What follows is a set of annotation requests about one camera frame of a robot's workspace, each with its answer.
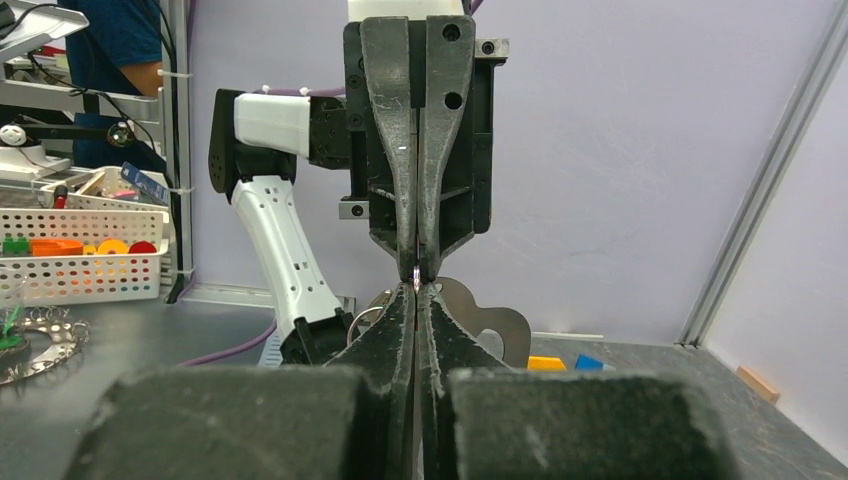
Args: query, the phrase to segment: cable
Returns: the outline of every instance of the cable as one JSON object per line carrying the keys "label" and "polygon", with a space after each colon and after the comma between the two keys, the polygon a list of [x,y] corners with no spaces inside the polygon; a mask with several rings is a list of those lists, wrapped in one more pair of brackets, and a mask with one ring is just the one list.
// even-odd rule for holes
{"label": "cable", "polygon": [[11,34],[12,34],[12,32],[14,32],[15,30],[17,30],[17,29],[18,29],[18,27],[20,27],[20,26],[21,26],[21,24],[22,24],[22,23],[24,23],[24,19],[25,19],[27,16],[29,16],[29,14],[30,14],[30,13],[32,13],[32,12],[34,12],[34,11],[38,10],[39,8],[47,8],[47,7],[50,7],[50,8],[60,8],[60,7],[59,7],[59,5],[56,5],[56,4],[53,4],[53,3],[40,3],[40,4],[38,4],[38,5],[33,5],[33,6],[29,7],[29,8],[27,8],[26,10],[24,10],[24,11],[23,11],[23,13],[21,13],[21,16],[20,16],[20,17],[18,17],[18,18],[15,20],[15,23],[13,23],[13,24],[11,25],[11,27],[9,27],[9,30],[7,30],[5,33],[3,33],[2,35],[0,35],[0,40],[5,40],[5,39],[6,39],[6,37],[8,37],[9,35],[11,35]]}
{"label": "cable", "polygon": [[368,315],[371,312],[376,312],[378,310],[382,310],[383,307],[381,305],[377,305],[376,307],[366,308],[365,310],[359,312],[352,322],[350,322],[350,327],[347,329],[347,345],[350,346],[353,343],[353,333],[356,332],[356,327],[359,326],[359,322],[365,318],[365,315]]}
{"label": "cable", "polygon": [[[154,25],[156,25],[156,17],[153,15],[153,12],[151,12],[150,9],[147,8],[147,4],[145,3],[145,1],[136,0],[135,3],[137,3],[138,6],[141,7],[142,10],[144,10],[144,13],[147,14],[147,18],[149,18],[150,21]],[[162,42],[162,45],[164,45],[165,50],[168,52],[168,58],[173,59],[176,56],[176,49],[174,48],[174,34],[171,31],[171,25],[168,24],[168,19],[165,17],[165,12],[162,10],[162,6],[159,5],[159,2],[154,0],[152,3],[156,6],[156,8],[159,10],[159,13],[162,15],[162,23],[165,24],[165,32],[168,34],[168,39],[166,40],[165,36],[162,35],[161,28],[157,28],[156,33],[159,36],[159,41]]]}
{"label": "cable", "polygon": [[41,63],[38,62],[38,60],[36,60],[35,55],[33,55],[32,52],[27,54],[27,58],[29,58],[29,61],[32,62],[33,65],[35,65],[35,68],[38,69],[38,71],[40,71],[41,73],[43,73],[45,76],[47,76],[50,79],[52,79],[52,80],[54,80],[58,83],[61,83],[62,85],[70,88],[71,92],[69,92],[68,95],[70,95],[71,97],[78,97],[78,96],[84,95],[84,94],[91,94],[91,95],[97,95],[98,97],[106,100],[106,102],[109,103],[109,105],[111,105],[112,108],[114,108],[115,110],[118,111],[118,114],[121,116],[121,120],[123,120],[125,122],[126,121],[132,121],[133,125],[140,128],[141,131],[143,131],[144,134],[147,135],[147,138],[150,140],[150,142],[153,143],[153,135],[150,134],[150,131],[148,131],[146,128],[144,128],[144,125],[142,125],[139,122],[136,122],[129,115],[127,115],[123,110],[121,110],[121,107],[118,106],[117,102],[115,102],[115,99],[110,97],[108,93],[101,92],[99,90],[89,90],[87,88],[83,88],[83,87],[80,87],[78,85],[74,85],[73,83],[66,82],[65,80],[62,80],[61,78],[54,76],[53,74],[48,72],[44,68],[44,66],[41,65]]}
{"label": "cable", "polygon": [[[485,0],[474,0],[471,2],[471,14],[474,15],[477,13],[477,10],[480,6],[483,5]],[[254,90],[253,93],[264,93],[266,95],[274,95],[277,97],[301,97],[301,96],[309,96],[309,97],[340,97],[345,94],[345,87],[337,87],[337,88],[327,88],[324,90],[309,90],[306,89],[306,93],[302,91],[302,89],[294,89],[294,88],[260,88],[258,90]]]}
{"label": "cable", "polygon": [[258,346],[259,344],[265,342],[266,340],[268,340],[268,337],[270,337],[271,334],[273,334],[275,331],[277,331],[277,321],[276,320],[274,320],[271,323],[271,326],[268,327],[267,330],[265,330],[258,337],[254,338],[253,340],[251,340],[247,343],[243,343],[243,344],[241,344],[237,347],[228,348],[227,350],[222,350],[220,352],[210,353],[209,355],[197,357],[195,359],[181,363],[180,366],[194,367],[194,366],[197,366],[197,365],[206,365],[207,363],[217,362],[218,360],[223,360],[225,358],[230,358],[230,357],[236,356],[240,353],[244,353],[244,352]]}
{"label": "cable", "polygon": [[[136,3],[147,13],[147,16],[150,18],[151,22],[153,22],[155,24],[156,19],[155,19],[153,13],[150,11],[150,9],[147,8],[147,4],[144,2],[144,0],[136,0]],[[162,9],[162,5],[160,5],[159,2],[157,2],[157,1],[153,1],[151,3],[153,3],[153,5],[159,11],[159,14],[160,14],[161,19],[162,19],[162,23],[165,26],[165,32],[168,34],[168,38],[166,39],[165,36],[162,34],[162,29],[161,28],[156,29],[156,32],[159,35],[159,40],[162,42],[162,45],[165,48],[166,53],[168,54],[168,60],[169,60],[169,63],[170,63],[170,65],[169,65],[170,71],[176,72],[177,69],[178,69],[178,65],[177,65],[177,52],[176,52],[175,43],[174,43],[174,32],[171,30],[171,25],[168,22],[168,16],[165,14],[165,10]],[[171,81],[172,99],[173,99],[173,102],[174,102],[173,105],[176,105],[177,104],[177,95],[178,95],[178,93],[177,93],[177,91],[178,91],[177,82],[176,82],[175,78],[171,78],[170,81]],[[176,128],[177,128],[176,126],[179,125],[179,117],[178,117],[178,113],[177,113],[176,110],[173,113],[174,113],[173,124],[175,126],[174,127],[175,128],[175,130],[174,130],[174,155],[173,155],[173,158],[172,158],[172,161],[173,161],[173,164],[174,164],[174,178],[169,179],[167,174],[165,175],[165,179],[168,181],[168,188],[170,188],[172,190],[180,188],[180,158],[179,158],[180,138],[179,138],[179,135],[177,134],[178,132],[176,131]],[[182,210],[181,209],[182,199],[180,198],[179,194],[172,192],[170,198],[171,198],[172,210],[174,212],[181,211]],[[177,238],[182,238],[182,228],[183,228],[182,218],[178,215],[171,215],[171,217],[172,217],[172,220],[174,222],[174,230],[176,231]],[[183,250],[182,250],[182,248],[178,247],[177,248],[177,268],[179,270],[182,270],[183,267],[184,267],[184,265],[183,265]],[[175,280],[174,280],[173,285],[171,286],[171,291],[168,293],[168,296],[165,299],[165,303],[169,304],[169,305],[177,303],[184,296],[184,294],[187,293],[188,288],[190,288],[190,286],[193,285],[193,284],[194,284],[194,274],[191,274],[191,276],[188,279],[186,279],[186,276],[184,274],[178,274],[176,276]]]}

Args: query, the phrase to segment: screw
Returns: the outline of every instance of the screw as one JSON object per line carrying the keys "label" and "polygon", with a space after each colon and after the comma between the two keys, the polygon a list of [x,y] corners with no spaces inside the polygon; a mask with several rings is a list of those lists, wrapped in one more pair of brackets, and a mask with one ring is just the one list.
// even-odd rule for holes
{"label": "screw", "polygon": [[449,23],[445,25],[444,30],[442,30],[442,36],[445,37],[445,40],[449,42],[455,42],[459,40],[460,32],[459,27],[456,25]]}

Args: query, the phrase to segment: table surface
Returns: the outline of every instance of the table surface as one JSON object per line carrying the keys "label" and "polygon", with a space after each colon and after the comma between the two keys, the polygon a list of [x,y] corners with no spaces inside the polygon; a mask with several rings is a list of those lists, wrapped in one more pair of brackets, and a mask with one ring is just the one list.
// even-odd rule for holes
{"label": "table surface", "polygon": [[[17,387],[0,388],[0,479],[60,479],[100,395],[120,375],[176,365],[244,343],[270,309],[156,301],[75,306],[91,325],[83,355]],[[497,350],[497,340],[481,343]],[[262,346],[223,363],[256,364]],[[708,352],[679,347],[534,338],[534,355],[573,365],[586,354],[622,368],[676,371],[702,384],[721,414],[745,478],[848,478],[827,454]]]}

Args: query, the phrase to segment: white plastic basket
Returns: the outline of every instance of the white plastic basket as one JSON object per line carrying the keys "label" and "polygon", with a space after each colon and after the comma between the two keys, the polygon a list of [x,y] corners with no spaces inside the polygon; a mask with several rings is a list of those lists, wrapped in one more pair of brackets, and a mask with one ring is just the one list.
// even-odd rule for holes
{"label": "white plastic basket", "polygon": [[144,240],[158,251],[152,254],[3,257],[0,290],[26,279],[26,306],[141,300],[159,296],[162,257],[168,252],[163,238],[168,214],[163,212],[97,210],[0,209],[4,236],[28,239],[65,238],[97,245],[114,238],[130,245]]}
{"label": "white plastic basket", "polygon": [[[167,187],[165,176],[157,172],[144,171],[150,178],[158,182],[162,186]],[[104,195],[113,194],[121,190],[135,190],[135,187],[121,177],[121,167],[100,167],[82,175],[77,175],[65,180],[51,183],[41,187],[44,197],[44,203],[47,206],[53,206],[53,192],[59,185],[68,187],[73,191],[76,188],[84,186],[89,180],[99,177],[100,179],[95,184],[100,192]],[[126,200],[114,200],[108,197],[96,197],[94,195],[84,195],[79,193],[68,193],[68,200],[65,202],[65,208],[78,210],[129,210],[129,211],[145,211],[145,212],[170,212],[168,207],[162,205],[152,205],[138,202],[128,202]],[[164,234],[176,242],[176,236],[173,229],[168,225],[170,217],[166,217]],[[170,258],[162,259],[162,285],[171,285],[171,261]]]}

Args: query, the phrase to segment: white wall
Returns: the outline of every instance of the white wall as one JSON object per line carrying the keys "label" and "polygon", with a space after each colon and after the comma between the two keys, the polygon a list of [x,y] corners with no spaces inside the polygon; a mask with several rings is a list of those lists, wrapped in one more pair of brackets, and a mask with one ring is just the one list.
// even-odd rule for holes
{"label": "white wall", "polygon": [[786,172],[709,331],[774,385],[793,422],[848,464],[848,63]]}
{"label": "white wall", "polygon": [[[208,186],[217,87],[336,86],[343,0],[200,2],[193,141],[200,281],[264,286]],[[537,330],[671,342],[695,303],[832,0],[488,0],[512,40],[496,87],[494,222],[444,273]],[[394,284],[365,223],[336,220],[346,176],[304,167],[297,202],[331,285]]]}

